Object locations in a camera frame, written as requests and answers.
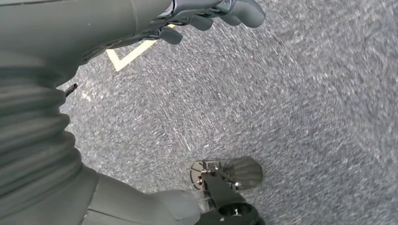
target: pavement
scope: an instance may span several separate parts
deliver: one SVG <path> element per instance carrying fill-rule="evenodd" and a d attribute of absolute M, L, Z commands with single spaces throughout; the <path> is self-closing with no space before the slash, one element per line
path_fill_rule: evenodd
<path fill-rule="evenodd" d="M 398 0 L 263 0 L 258 29 L 176 28 L 119 72 L 82 66 L 61 111 L 85 164 L 147 192 L 249 155 L 268 225 L 398 224 Z M 134 47 L 116 50 L 123 57 Z"/>

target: yellow painted marking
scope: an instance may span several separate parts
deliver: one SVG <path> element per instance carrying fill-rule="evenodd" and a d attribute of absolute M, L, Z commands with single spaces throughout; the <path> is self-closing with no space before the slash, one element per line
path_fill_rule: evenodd
<path fill-rule="evenodd" d="M 130 52 L 126 57 L 123 59 L 119 59 L 116 52 L 113 49 L 107 49 L 107 54 L 111 62 L 113 63 L 116 71 L 120 71 L 121 69 L 125 68 L 128 64 L 133 62 L 138 56 L 148 50 L 152 45 L 156 43 L 155 41 L 144 41 L 140 44 L 137 48 L 135 48 L 132 52 Z"/>

